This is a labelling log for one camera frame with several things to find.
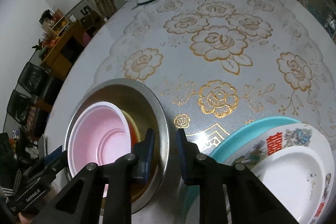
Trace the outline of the lace table mat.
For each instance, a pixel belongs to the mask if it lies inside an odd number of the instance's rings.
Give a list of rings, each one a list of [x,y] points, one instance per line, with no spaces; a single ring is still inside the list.
[[[308,123],[335,146],[335,44],[291,0],[159,0],[121,12],[94,82],[139,81],[203,139],[265,116]]]

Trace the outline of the yellow bowl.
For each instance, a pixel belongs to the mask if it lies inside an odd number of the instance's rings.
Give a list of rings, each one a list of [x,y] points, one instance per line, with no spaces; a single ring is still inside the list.
[[[123,113],[123,115],[127,120],[131,136],[131,147],[134,147],[134,145],[139,142],[139,131],[137,125],[133,120],[133,118],[127,112],[125,112],[124,110],[121,110],[121,112]]]

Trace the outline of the red plastic bowl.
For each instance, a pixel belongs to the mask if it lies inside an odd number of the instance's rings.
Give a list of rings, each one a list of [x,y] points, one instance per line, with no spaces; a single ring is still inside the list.
[[[71,177],[89,163],[110,164],[131,149],[129,126],[121,109],[110,102],[96,102],[69,131],[66,150]]]

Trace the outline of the small wooden shelf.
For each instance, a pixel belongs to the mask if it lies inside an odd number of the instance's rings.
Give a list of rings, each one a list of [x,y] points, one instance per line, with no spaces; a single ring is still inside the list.
[[[52,12],[46,10],[42,13],[39,23],[44,32],[53,36],[62,36],[71,25],[71,21],[59,9]]]

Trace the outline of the wooden chair by wall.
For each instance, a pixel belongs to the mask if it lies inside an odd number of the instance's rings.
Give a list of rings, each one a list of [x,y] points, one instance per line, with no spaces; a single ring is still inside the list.
[[[114,0],[94,0],[98,11],[107,19],[111,18],[116,12],[117,8]]]

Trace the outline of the wooden sideboard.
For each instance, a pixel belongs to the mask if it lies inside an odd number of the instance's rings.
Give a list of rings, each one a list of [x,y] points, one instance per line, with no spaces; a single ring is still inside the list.
[[[85,48],[83,39],[84,29],[77,20],[42,59],[41,67],[51,69],[53,75],[65,80]]]

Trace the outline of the turquoise round tray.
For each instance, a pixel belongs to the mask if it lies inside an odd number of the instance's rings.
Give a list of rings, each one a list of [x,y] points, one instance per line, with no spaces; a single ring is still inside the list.
[[[224,164],[231,155],[253,139],[265,133],[269,129],[278,126],[296,123],[295,119],[288,117],[268,117],[243,126],[241,129],[230,135],[221,142],[210,154],[203,153],[218,163]],[[199,187],[188,186],[187,196],[184,205],[186,223],[198,223],[199,220]]]

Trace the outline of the large white patterned plate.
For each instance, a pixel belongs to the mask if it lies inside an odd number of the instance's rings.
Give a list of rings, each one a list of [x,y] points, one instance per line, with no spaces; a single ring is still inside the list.
[[[317,129],[304,123],[294,123],[266,131],[241,147],[224,161],[224,164],[242,163],[252,171],[256,164],[268,156],[293,146],[330,147],[329,142]]]

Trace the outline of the black leather chair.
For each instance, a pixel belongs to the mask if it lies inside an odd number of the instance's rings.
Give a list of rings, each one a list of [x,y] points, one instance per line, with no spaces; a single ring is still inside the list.
[[[52,75],[42,67],[26,63],[12,91],[7,105],[7,115],[29,131],[36,122],[47,120],[52,106],[47,102],[47,87]]]

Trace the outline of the stainless steel bowl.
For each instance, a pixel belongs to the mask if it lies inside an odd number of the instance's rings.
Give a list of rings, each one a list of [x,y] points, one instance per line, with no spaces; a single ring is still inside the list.
[[[138,197],[132,198],[131,212],[143,209],[160,188],[167,173],[170,154],[170,132],[163,107],[157,96],[144,84],[130,79],[113,79],[97,85],[90,90],[77,105],[68,126],[64,148],[70,148],[71,130],[84,109],[93,103],[106,101],[125,110],[135,120],[140,129],[140,138],[145,137],[143,130],[155,131],[154,168],[150,182]]]

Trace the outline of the white rose plate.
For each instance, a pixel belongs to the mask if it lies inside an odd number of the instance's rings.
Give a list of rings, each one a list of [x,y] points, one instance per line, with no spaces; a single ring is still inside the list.
[[[298,223],[317,223],[330,198],[334,159],[330,147],[287,147],[256,164],[252,172]]]

